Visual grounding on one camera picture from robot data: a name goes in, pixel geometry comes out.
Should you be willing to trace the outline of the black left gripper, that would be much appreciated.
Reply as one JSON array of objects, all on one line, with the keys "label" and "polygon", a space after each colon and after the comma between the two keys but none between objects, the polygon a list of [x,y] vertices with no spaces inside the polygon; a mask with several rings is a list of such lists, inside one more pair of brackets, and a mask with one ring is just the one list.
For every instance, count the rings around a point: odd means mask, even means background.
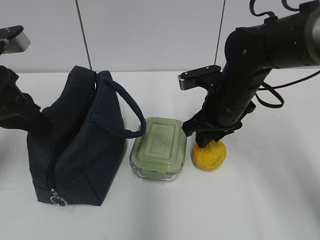
[{"label": "black left gripper", "polygon": [[0,67],[0,127],[27,130],[39,136],[50,134],[53,125],[32,97],[18,88],[18,78],[12,70]]}]

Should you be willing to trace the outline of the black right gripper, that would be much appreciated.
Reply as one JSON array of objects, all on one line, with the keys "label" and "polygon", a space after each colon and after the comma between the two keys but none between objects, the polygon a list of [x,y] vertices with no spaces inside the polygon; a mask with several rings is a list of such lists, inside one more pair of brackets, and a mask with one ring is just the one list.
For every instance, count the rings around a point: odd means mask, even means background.
[{"label": "black right gripper", "polygon": [[195,141],[200,148],[204,148],[211,141],[218,142],[225,136],[233,134],[239,130],[243,123],[241,120],[247,115],[252,113],[256,105],[250,101],[249,105],[244,110],[240,119],[232,126],[221,126],[214,120],[209,120],[203,110],[197,112],[192,118],[185,121],[182,125],[182,130],[187,137],[196,132]]}]

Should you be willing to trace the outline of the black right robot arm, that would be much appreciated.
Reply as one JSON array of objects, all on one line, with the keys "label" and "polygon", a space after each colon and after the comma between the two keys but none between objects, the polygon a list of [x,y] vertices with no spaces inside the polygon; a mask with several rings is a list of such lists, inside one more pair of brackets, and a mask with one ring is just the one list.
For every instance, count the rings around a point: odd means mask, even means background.
[{"label": "black right robot arm", "polygon": [[320,64],[320,3],[301,3],[292,14],[279,18],[263,12],[261,25],[236,28],[226,39],[224,67],[209,65],[178,76],[183,91],[201,87],[207,91],[199,112],[185,121],[186,136],[195,135],[203,148],[242,127],[242,119],[255,110],[257,92],[269,91],[281,108],[284,99],[265,82],[274,69],[312,67]]}]

